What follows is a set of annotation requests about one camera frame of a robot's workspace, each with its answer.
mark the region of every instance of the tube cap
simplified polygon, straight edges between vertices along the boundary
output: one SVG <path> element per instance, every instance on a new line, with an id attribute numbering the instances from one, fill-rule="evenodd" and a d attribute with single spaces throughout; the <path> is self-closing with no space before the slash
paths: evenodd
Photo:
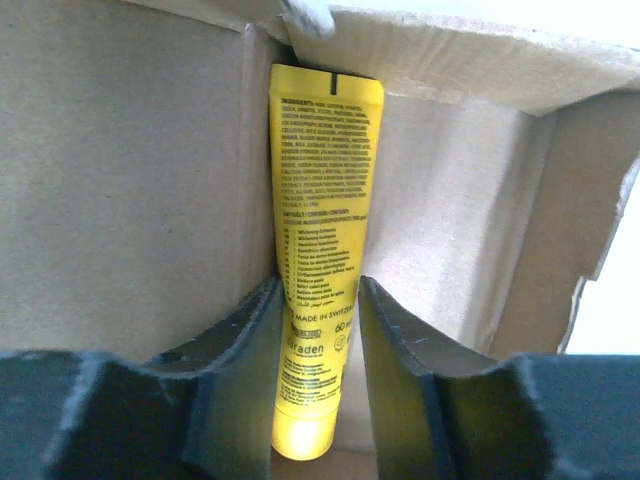
<path id="1" fill-rule="evenodd" d="M 319 418 L 295 418 L 275 408 L 271 444 L 280 455 L 292 460 L 313 460 L 324 455 L 333 443 L 338 409 Z"/>

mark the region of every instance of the curaden logo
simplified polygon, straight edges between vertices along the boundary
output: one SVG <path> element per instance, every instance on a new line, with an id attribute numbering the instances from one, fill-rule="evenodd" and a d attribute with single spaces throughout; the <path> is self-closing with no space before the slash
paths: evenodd
<path id="1" fill-rule="evenodd" d="M 296 355 L 301 357 L 317 357 L 324 352 L 322 345 L 299 345 L 291 337 L 287 338 L 287 346 L 293 350 Z"/>

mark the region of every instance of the yellow tube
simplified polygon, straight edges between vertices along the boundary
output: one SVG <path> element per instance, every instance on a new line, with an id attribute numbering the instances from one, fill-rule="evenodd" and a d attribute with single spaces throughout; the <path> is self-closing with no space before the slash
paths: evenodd
<path id="1" fill-rule="evenodd" d="M 380 82 L 274 65 L 269 105 L 286 306 L 273 447 L 312 460 L 333 442 L 364 249 Z"/>

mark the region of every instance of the cardboard box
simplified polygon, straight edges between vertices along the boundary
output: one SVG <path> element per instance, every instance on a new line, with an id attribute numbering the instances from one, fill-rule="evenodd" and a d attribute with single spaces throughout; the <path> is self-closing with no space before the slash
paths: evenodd
<path id="1" fill-rule="evenodd" d="M 348 8 L 314 40 L 275 2 L 141 3 L 182 16 L 0 6 L 0 348 L 144 361 L 274 274 L 269 69 L 301 61 L 389 92 L 363 273 L 479 351 L 558 350 L 640 150 L 638 53 Z M 375 476 L 354 340 L 333 450 L 274 478 Z"/>

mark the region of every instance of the cardboard flap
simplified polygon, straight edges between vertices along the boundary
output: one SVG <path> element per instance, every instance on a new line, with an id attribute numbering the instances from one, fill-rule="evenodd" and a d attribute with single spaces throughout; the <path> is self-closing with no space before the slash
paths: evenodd
<path id="1" fill-rule="evenodd" d="M 337 33 L 289 27 L 308 65 L 373 77 L 389 93 L 453 102 L 475 95 L 541 115 L 636 88 L 640 53 L 589 39 L 453 16 L 333 9 Z"/>
<path id="2" fill-rule="evenodd" d="M 124 0 L 241 32 L 282 13 L 277 0 Z"/>

